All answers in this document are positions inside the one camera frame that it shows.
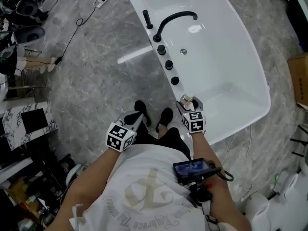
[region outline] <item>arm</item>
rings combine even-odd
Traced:
[[[64,202],[53,223],[47,231],[72,231],[69,219],[73,217],[72,207],[79,207],[78,216],[88,209],[91,204],[102,194],[108,177],[119,158],[120,153],[108,148],[89,168],[87,168],[67,191]]]
[[[204,135],[199,133],[192,134],[194,158],[204,158],[206,161],[213,161],[216,167],[221,167],[221,162],[206,141]],[[228,184],[219,176],[215,175],[205,180],[206,184],[211,183],[212,188],[208,191],[213,195],[211,202],[210,215],[218,222],[226,222],[238,231],[250,231],[249,221],[234,206]]]

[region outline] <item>black faucet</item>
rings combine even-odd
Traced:
[[[182,16],[192,16],[192,18],[196,21],[198,19],[198,15],[194,12],[191,11],[183,11],[183,12],[178,12],[174,13],[171,16],[168,16],[165,20],[162,21],[162,23],[159,26],[159,29],[157,33],[154,35],[153,40],[154,42],[160,42],[162,40],[161,34],[164,30],[165,25],[169,23],[170,21],[182,17]]]

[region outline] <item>gray marble floor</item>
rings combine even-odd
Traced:
[[[69,42],[78,18],[87,18],[95,0],[59,0],[50,12],[41,41],[46,56],[59,56]],[[296,34],[285,13],[284,0],[229,0],[250,33],[262,61],[270,86],[271,109],[268,115],[234,135],[224,162],[235,181],[232,197],[239,206],[247,191],[243,189],[247,173],[245,158],[250,144],[245,188],[268,195],[269,184],[285,167],[295,170],[302,146],[289,142],[301,137],[296,126],[305,113],[296,107],[287,59],[301,52]],[[48,10],[55,0],[46,0]],[[38,96],[51,101],[59,130],[50,137],[60,157],[70,153],[78,163],[88,164],[106,149],[105,133],[122,112],[143,100],[153,120],[151,132],[166,107],[179,116],[175,98],[154,51],[128,61],[123,56],[149,46],[149,40],[129,0],[109,0],[79,28],[63,61],[52,73],[38,76],[37,82],[49,88]],[[220,159],[232,140],[229,137],[213,145]]]

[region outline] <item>black shoe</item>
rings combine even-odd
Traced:
[[[151,119],[148,116],[148,113],[146,112],[146,106],[144,104],[144,102],[142,102],[141,100],[138,100],[135,102],[135,110],[136,111],[141,111],[144,115],[144,117],[146,118],[146,126],[149,127],[152,124]]]
[[[158,132],[158,125],[165,125],[166,127],[168,126],[168,124],[172,121],[173,119],[173,111],[170,108],[166,108],[163,110],[161,116],[160,116],[160,120],[157,123],[156,126],[156,132]]]

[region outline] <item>white bathtub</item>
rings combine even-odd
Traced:
[[[262,64],[240,17],[228,0],[130,0],[156,49],[164,44],[167,54],[158,58],[177,100],[187,93],[204,104],[206,138],[216,143],[265,116],[270,96]],[[148,10],[154,28],[146,28],[142,11]],[[160,23],[181,11],[198,14],[177,18],[165,26],[162,41],[155,43]],[[164,68],[172,60],[172,70]]]

